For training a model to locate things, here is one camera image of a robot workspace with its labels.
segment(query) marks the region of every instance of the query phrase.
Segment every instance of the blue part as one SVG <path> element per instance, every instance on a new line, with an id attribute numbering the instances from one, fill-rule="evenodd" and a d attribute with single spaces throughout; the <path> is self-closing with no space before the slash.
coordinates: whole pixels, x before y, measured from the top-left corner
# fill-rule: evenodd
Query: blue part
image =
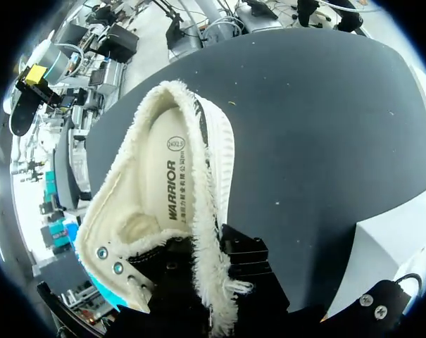
<path id="1" fill-rule="evenodd" d="M 75 238 L 77 238 L 77 232 L 78 232 L 78 224 L 77 223 L 69 223 L 65 225 L 65 228 L 67 229 L 67 236 L 70 239 L 70 243 L 73 246 L 73 242 L 75 241 Z M 114 306 L 114 308 L 119 311 L 118 306 L 127 306 L 127 302 L 124 299 L 121 299 L 119 296 L 114 294 L 110 289 L 107 289 L 104 287 L 98 280 L 95 279 L 93 275 L 88 273 L 89 277 L 91 278 L 92 284 L 99 290 L 100 294 L 105 298 L 105 300 Z"/>

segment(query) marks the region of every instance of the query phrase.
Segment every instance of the dark gray table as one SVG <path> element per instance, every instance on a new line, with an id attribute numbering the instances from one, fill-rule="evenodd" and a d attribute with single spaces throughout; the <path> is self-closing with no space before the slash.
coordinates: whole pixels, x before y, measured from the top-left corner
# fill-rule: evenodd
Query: dark gray table
<path id="1" fill-rule="evenodd" d="M 365 37 L 291 29 L 203 49 L 119 100 L 87 139 L 93 193 L 143 96 L 174 79 L 230 119 L 229 223 L 267 243 L 292 310 L 330 305 L 356 222 L 426 189 L 426 112 L 400 55 Z"/>

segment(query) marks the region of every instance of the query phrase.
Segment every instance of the metal eyelet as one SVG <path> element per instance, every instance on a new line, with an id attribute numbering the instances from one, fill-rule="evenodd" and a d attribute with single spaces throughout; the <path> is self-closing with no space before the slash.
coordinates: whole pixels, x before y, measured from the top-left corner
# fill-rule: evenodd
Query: metal eyelet
<path id="1" fill-rule="evenodd" d="M 97 257 L 100 259 L 106 259 L 108 257 L 108 250 L 102 246 L 97 249 Z"/>

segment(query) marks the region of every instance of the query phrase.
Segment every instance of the machinery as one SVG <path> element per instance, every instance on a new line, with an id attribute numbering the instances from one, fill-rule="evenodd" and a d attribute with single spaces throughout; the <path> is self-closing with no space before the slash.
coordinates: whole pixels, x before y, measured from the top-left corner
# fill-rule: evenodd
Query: machinery
<path id="1" fill-rule="evenodd" d="M 167 1 L 154 0 L 154 3 L 172 20 L 165 35 L 170 62 L 238 35 L 283 28 L 277 20 L 278 17 L 258 0 L 245 0 L 238 5 L 234 13 L 224 6 L 219 11 L 212 1 L 196 0 L 196 2 L 209 21 L 209 24 L 203 27 L 197 26 L 183 0 L 180 0 L 180 3 L 190 18 L 187 21 L 183 21 L 180 14 L 176 13 Z"/>
<path id="2" fill-rule="evenodd" d="M 228 225 L 223 227 L 222 250 L 230 257 L 230 277 L 250 282 L 253 291 L 237 298 L 238 321 L 233 337 L 386 337 L 396 331 L 411 297 L 399 286 L 410 274 L 395 282 L 383 280 L 361 298 L 331 318 L 322 320 L 323 306 L 290 313 L 289 300 L 268 262 L 268 248 L 260 238 L 252 239 Z M 171 239 L 142 256 L 128 261 L 155 282 L 150 313 L 119 306 L 115 321 L 104 323 L 106 333 L 73 315 L 45 283 L 37 291 L 65 325 L 67 337 L 208 337 L 210 313 L 192 286 L 191 239 Z"/>

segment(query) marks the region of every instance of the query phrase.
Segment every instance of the shoe insole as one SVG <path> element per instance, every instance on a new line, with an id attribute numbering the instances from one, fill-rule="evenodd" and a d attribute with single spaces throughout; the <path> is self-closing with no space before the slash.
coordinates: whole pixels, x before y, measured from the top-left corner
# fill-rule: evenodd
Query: shoe insole
<path id="1" fill-rule="evenodd" d="M 160 115 L 151 126 L 146 153 L 144 210 L 159 227 L 190 232 L 193 218 L 192 154 L 179 108 Z"/>

